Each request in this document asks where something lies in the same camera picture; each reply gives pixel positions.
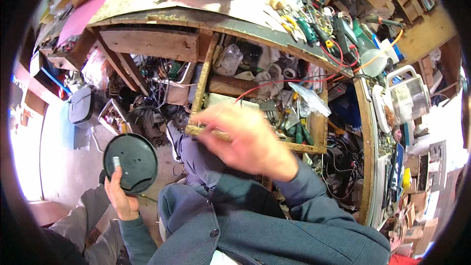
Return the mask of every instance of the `blue jacket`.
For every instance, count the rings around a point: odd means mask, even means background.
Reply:
[[[251,180],[223,174],[214,193],[171,184],[159,194],[171,236],[157,249],[142,218],[121,221],[133,265],[209,264],[216,248],[242,264],[385,265],[387,239],[355,222],[327,197],[326,186],[300,162],[296,177],[275,183],[294,220]]]

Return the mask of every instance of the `jacket button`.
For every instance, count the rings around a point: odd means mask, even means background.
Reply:
[[[210,237],[215,237],[216,235],[219,234],[219,229],[213,229],[211,233],[209,234]]]

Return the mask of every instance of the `person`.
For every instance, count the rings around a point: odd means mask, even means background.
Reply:
[[[121,168],[105,183],[120,218],[133,265],[140,264],[386,264],[390,245],[371,227],[355,222],[327,197],[326,186],[279,142],[260,112],[218,105],[195,115],[206,125],[197,138],[168,124],[185,164],[185,184],[159,193],[157,208],[167,240],[157,249],[134,198],[120,187]],[[225,131],[231,142],[213,130]],[[290,208],[279,204],[250,175],[277,185]]]
[[[67,216],[41,231],[44,240],[68,264],[115,265],[124,245],[118,221],[111,220],[97,241],[85,248],[86,238],[110,205],[105,192],[104,170],[99,181],[95,188],[82,194]]]

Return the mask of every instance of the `pink paper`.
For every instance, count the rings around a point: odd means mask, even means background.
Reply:
[[[88,0],[74,10],[62,28],[57,47],[67,41],[70,36],[82,34],[91,17],[101,8],[105,1],[106,0]]]

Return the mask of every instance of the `hand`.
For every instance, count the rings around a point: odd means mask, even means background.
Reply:
[[[207,124],[198,139],[229,167],[284,182],[298,172],[296,158],[277,140],[260,111],[218,104],[199,112],[191,122]],[[212,132],[217,128],[227,131],[232,142],[218,138]]]
[[[127,196],[124,193],[120,186],[121,177],[122,169],[121,166],[118,166],[113,175],[111,175],[111,182],[108,180],[108,177],[105,179],[106,194],[121,220],[129,221],[137,219],[139,218],[138,199]]]

